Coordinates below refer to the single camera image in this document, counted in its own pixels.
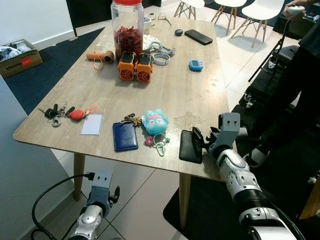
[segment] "glass jar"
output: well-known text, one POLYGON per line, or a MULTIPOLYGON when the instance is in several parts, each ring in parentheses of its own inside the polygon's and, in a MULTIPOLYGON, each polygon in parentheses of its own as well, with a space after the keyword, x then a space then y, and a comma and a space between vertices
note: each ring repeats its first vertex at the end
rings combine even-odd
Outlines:
POLYGON ((119 62, 123 52, 143 51, 144 7, 142 0, 113 0, 111 16, 115 57, 119 62))

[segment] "cardboard box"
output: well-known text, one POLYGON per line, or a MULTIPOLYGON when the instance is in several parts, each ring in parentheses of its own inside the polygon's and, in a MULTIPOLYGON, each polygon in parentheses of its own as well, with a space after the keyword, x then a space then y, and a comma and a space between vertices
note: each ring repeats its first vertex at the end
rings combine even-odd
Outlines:
POLYGON ((24 39, 18 40, 16 41, 16 43, 20 41, 24 41, 26 45, 32 50, 0 61, 0 75, 4 79, 43 63, 40 54, 35 46, 24 39))

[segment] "blue timer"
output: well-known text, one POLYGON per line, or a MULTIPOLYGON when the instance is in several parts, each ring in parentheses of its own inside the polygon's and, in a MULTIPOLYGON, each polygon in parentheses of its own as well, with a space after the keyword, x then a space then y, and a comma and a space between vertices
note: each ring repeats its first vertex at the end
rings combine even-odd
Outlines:
POLYGON ((189 68, 191 71, 201 72, 202 69, 204 68, 204 65, 200 60, 191 60, 189 62, 189 68))

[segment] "black computer mouse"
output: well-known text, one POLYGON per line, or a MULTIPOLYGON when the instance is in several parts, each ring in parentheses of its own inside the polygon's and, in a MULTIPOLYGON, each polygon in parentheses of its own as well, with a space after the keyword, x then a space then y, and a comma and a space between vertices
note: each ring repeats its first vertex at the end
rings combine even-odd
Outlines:
POLYGON ((184 31, 182 29, 177 29, 174 31, 174 35, 180 37, 182 34, 184 33, 184 31))

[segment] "red lid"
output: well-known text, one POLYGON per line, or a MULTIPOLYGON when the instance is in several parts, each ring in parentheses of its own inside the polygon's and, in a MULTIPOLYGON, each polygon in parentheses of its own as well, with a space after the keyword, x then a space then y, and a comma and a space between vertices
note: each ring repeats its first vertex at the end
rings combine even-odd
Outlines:
POLYGON ((137 5, 142 2, 142 0, 114 0, 117 4, 122 5, 137 5))

